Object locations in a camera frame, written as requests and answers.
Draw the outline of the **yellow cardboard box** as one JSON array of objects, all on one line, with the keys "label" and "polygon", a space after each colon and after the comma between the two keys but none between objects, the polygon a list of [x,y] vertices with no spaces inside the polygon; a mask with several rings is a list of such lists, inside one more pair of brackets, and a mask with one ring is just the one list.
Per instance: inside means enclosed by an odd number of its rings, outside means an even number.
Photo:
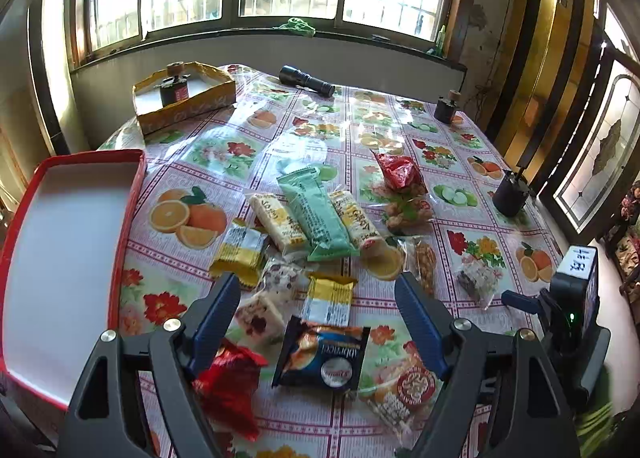
[{"label": "yellow cardboard box", "polygon": [[132,87],[144,135],[236,101],[236,82],[225,70],[200,62],[173,62]]}]

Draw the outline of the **cranberry nougat pack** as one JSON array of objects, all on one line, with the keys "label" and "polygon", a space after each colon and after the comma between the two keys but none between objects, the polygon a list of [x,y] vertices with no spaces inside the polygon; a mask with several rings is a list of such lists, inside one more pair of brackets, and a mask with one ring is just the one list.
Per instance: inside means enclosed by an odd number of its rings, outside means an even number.
[{"label": "cranberry nougat pack", "polygon": [[265,293],[255,293],[242,301],[234,319],[243,330],[244,338],[254,346],[278,342],[285,332],[280,311]]}]

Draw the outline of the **clear fried snack bag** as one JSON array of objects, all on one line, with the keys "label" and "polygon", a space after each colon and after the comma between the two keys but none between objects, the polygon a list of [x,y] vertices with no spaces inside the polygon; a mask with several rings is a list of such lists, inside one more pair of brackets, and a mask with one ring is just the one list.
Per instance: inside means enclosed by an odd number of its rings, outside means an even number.
[{"label": "clear fried snack bag", "polygon": [[384,208],[384,223],[392,233],[413,233],[427,227],[434,211],[425,196],[401,197]]}]

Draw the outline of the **nougat candy pack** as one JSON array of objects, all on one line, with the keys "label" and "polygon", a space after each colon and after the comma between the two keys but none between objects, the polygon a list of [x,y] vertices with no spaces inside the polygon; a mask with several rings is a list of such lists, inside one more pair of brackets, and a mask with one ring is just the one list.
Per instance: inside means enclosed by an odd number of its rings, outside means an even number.
[{"label": "nougat candy pack", "polygon": [[271,258],[265,264],[258,282],[258,290],[276,305],[295,299],[296,293],[305,291],[309,278],[297,264]]}]

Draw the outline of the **yellow wafer pack centre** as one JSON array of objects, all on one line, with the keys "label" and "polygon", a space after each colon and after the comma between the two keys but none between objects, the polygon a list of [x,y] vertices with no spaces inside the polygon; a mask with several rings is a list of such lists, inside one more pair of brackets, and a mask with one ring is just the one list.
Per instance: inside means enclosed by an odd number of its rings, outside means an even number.
[{"label": "yellow wafer pack centre", "polygon": [[346,327],[358,279],[319,272],[310,273],[302,319],[307,322]]}]

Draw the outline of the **blue biscuit pack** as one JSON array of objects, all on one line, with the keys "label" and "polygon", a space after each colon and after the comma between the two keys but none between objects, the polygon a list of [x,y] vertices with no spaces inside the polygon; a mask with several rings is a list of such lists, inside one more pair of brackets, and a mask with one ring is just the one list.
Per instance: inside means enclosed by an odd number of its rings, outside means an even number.
[{"label": "blue biscuit pack", "polygon": [[369,336],[369,327],[318,324],[292,316],[271,386],[356,391]]}]

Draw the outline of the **red snack bag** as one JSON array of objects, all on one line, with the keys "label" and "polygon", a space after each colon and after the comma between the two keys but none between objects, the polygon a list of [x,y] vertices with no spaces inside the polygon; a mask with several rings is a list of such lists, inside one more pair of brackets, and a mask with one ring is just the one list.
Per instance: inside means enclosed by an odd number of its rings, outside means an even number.
[{"label": "red snack bag", "polygon": [[426,186],[416,162],[409,156],[373,153],[385,184],[394,192],[408,196],[426,193]]}]

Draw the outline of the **black flashlight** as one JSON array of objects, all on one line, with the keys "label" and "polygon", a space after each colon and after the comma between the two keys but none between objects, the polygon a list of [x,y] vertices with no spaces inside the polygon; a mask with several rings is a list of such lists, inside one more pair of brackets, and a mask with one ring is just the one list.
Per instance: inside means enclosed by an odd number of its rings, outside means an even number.
[{"label": "black flashlight", "polygon": [[335,92],[334,85],[304,73],[290,65],[284,65],[280,69],[279,79],[283,85],[310,89],[317,92],[319,96],[327,99],[332,98]]}]

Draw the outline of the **dark bottle with cork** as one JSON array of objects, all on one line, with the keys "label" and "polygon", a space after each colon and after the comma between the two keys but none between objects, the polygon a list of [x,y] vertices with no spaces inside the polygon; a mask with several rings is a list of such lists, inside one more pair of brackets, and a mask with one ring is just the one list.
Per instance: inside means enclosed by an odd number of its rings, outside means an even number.
[{"label": "dark bottle with cork", "polygon": [[454,114],[456,114],[459,99],[460,93],[454,90],[450,90],[448,96],[441,96],[436,103],[435,119],[445,125],[450,125]]}]

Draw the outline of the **clear nougat pack right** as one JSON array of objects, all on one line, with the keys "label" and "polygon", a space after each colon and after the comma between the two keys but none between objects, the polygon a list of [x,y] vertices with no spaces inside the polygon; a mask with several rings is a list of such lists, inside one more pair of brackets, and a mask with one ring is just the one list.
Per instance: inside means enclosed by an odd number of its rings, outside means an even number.
[{"label": "clear nougat pack right", "polygon": [[456,284],[475,302],[486,310],[499,288],[502,270],[491,267],[484,260],[465,256],[456,273]]}]

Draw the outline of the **rice cracker pack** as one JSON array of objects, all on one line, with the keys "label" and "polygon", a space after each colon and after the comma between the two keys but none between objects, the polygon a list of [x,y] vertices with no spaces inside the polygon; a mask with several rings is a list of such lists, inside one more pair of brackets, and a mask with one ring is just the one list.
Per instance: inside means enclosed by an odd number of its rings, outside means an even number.
[{"label": "rice cracker pack", "polygon": [[255,193],[248,201],[285,261],[308,257],[310,247],[307,236],[276,195]]},{"label": "rice cracker pack", "polygon": [[381,253],[385,246],[384,238],[352,193],[346,189],[338,189],[329,193],[329,199],[360,255],[372,257]]}]

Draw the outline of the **yellow wafer pack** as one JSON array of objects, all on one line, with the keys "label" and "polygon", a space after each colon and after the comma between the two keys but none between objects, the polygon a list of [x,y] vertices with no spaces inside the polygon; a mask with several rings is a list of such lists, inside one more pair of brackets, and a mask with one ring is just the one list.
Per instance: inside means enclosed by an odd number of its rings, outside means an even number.
[{"label": "yellow wafer pack", "polygon": [[319,272],[310,273],[302,319],[307,322],[346,327],[358,279]]},{"label": "yellow wafer pack", "polygon": [[266,233],[248,226],[243,220],[234,219],[222,237],[209,275],[216,278],[230,272],[244,287],[255,288],[262,275],[267,244]]}]

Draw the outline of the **yellow wafer pack left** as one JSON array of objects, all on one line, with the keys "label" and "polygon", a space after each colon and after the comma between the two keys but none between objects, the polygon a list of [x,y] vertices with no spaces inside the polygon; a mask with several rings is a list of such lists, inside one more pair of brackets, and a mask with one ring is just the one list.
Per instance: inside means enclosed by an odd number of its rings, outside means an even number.
[{"label": "yellow wafer pack left", "polygon": [[222,237],[209,275],[216,278],[230,272],[244,287],[255,288],[262,275],[267,244],[266,233],[248,226],[243,220],[234,219]]}]

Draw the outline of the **red crumpled snack pack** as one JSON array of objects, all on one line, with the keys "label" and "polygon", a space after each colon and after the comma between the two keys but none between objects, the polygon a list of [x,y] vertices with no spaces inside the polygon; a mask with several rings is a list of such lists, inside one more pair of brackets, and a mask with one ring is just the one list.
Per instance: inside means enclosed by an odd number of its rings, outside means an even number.
[{"label": "red crumpled snack pack", "polygon": [[254,442],[259,429],[252,408],[264,356],[224,339],[209,367],[192,382],[205,414],[246,440]]}]

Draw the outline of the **green bottle on sill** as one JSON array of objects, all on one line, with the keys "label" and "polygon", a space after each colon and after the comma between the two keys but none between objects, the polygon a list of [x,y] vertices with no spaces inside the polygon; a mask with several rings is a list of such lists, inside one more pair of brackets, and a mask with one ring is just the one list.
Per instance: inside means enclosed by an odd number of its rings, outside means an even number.
[{"label": "green bottle on sill", "polygon": [[444,54],[444,43],[446,40],[446,26],[442,25],[440,26],[440,29],[437,33],[437,37],[436,37],[436,41],[435,41],[435,54],[439,57],[439,58],[443,58],[445,56]]}]

